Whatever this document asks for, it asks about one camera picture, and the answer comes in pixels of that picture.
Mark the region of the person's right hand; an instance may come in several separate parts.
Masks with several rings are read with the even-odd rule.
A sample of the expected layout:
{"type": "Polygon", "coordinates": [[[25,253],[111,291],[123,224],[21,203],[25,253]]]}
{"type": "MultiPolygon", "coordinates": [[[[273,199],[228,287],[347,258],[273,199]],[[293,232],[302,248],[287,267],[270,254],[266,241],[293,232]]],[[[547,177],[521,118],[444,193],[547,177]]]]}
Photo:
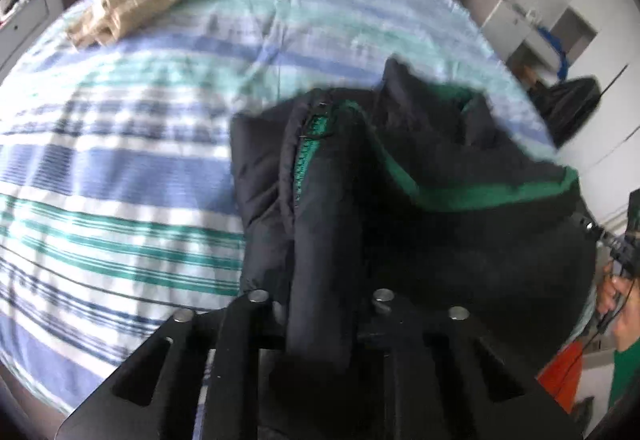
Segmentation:
{"type": "Polygon", "coordinates": [[[639,340],[640,306],[638,279],[627,279],[614,273],[610,261],[603,269],[603,278],[597,289],[597,312],[611,313],[608,329],[615,339],[618,352],[624,352],[639,340]]]}

